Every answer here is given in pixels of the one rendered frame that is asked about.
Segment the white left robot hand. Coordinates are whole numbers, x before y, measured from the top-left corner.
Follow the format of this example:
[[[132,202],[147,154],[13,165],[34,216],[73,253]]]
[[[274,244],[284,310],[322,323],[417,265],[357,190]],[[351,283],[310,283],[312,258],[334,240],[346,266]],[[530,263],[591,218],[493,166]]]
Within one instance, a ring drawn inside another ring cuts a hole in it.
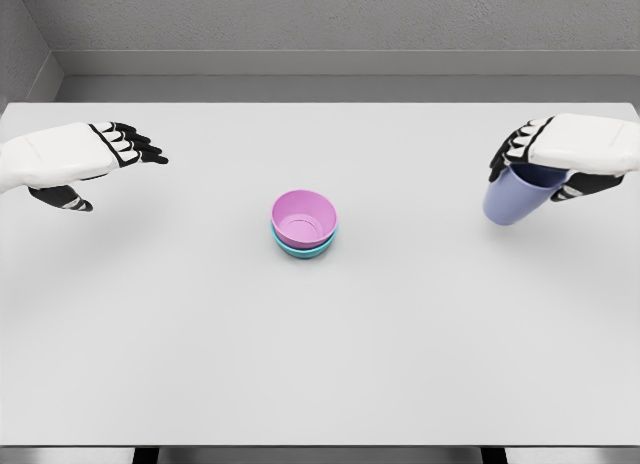
[[[136,163],[168,163],[150,138],[115,121],[79,122],[30,133],[21,152],[31,196],[78,212],[90,212],[93,206],[71,187],[73,182],[98,179]]]

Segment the pink bowl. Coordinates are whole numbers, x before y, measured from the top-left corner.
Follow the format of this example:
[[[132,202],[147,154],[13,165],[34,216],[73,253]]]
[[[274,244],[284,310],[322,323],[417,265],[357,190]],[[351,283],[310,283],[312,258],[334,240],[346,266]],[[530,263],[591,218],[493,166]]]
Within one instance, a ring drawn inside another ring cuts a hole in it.
[[[308,250],[324,244],[336,231],[337,211],[324,195],[311,190],[291,190],[272,204],[275,235],[290,248]]]

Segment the lavender blue cup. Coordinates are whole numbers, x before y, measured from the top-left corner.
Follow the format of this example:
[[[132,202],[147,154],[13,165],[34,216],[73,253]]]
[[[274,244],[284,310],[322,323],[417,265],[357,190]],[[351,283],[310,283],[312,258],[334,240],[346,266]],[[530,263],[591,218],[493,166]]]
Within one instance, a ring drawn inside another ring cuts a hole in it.
[[[489,184],[483,201],[484,214],[497,225],[515,224],[549,200],[567,179],[566,170],[512,164]]]

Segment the teal bowl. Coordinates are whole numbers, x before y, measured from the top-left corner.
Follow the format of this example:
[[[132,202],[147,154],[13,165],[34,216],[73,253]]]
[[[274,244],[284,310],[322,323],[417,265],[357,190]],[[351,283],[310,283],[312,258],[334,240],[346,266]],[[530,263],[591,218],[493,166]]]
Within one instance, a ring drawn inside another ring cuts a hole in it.
[[[270,226],[271,234],[275,239],[276,244],[289,256],[298,259],[312,259],[320,256],[324,253],[332,244],[334,238],[336,237],[337,232],[333,232],[330,237],[321,245],[311,248],[311,249],[297,249],[286,245],[276,234],[275,227],[273,225]]]

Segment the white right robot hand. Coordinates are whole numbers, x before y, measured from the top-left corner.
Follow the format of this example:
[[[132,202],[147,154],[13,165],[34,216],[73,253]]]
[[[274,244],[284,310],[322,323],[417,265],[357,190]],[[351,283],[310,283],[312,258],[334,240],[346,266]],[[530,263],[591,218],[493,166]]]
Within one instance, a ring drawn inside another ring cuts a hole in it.
[[[599,193],[620,185],[626,174],[640,172],[640,123],[572,113],[530,120],[498,148],[489,181],[515,164],[570,171],[551,196],[553,202]]]

